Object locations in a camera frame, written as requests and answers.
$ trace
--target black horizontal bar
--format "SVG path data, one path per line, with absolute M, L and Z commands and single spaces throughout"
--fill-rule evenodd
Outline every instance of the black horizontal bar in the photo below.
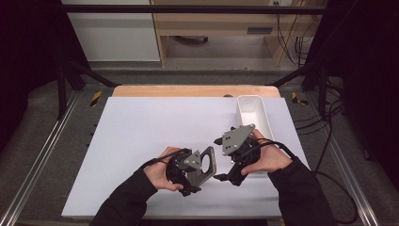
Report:
M 182 5 L 63 5 L 45 6 L 77 13 L 220 13 L 220 14 L 336 14 L 343 8 L 324 7 L 247 7 L 247 6 L 182 6 Z

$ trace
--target white plastic container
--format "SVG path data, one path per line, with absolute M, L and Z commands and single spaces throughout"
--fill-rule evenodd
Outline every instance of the white plastic container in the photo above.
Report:
M 270 130 L 269 120 L 267 119 L 264 110 L 263 99 L 256 95 L 239 96 L 237 98 L 237 113 L 238 125 L 255 124 L 265 138 L 273 139 L 272 131 Z

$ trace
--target black sweater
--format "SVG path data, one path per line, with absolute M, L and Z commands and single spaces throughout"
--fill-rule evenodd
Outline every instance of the black sweater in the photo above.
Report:
M 337 225 L 319 183 L 297 157 L 285 169 L 268 175 L 279 192 L 279 209 L 287 226 Z M 139 169 L 115 189 L 90 225 L 137 225 L 146 213 L 146 201 L 156 192 Z

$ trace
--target person's left hand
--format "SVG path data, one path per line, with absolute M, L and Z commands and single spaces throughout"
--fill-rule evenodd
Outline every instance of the person's left hand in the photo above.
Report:
M 173 153 L 179 150 L 180 148 L 167 147 L 159 157 L 165 156 L 169 153 Z M 171 157 L 166 158 L 163 160 L 163 162 L 157 162 L 144 169 L 144 172 L 146 173 L 147 177 L 150 179 L 151 183 L 153 184 L 153 186 L 155 186 L 156 189 L 167 189 L 171 191 L 183 189 L 182 185 L 172 184 L 167 179 L 167 163 L 169 162 L 170 158 Z

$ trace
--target table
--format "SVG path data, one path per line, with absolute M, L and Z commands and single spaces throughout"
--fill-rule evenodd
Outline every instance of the table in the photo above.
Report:
M 230 158 L 212 142 L 235 123 L 234 97 L 255 93 L 272 97 L 263 102 L 274 138 L 307 165 L 285 100 L 276 88 L 121 86 L 107 101 L 62 216 L 92 218 L 116 186 L 169 144 L 201 152 L 214 146 L 217 174 L 228 172 Z M 222 97 L 226 94 L 234 97 Z M 201 188 L 184 198 L 179 192 L 158 191 L 148 201 L 144 218 L 280 217 L 278 192 L 264 172 L 249 175 L 240 186 L 210 179 Z

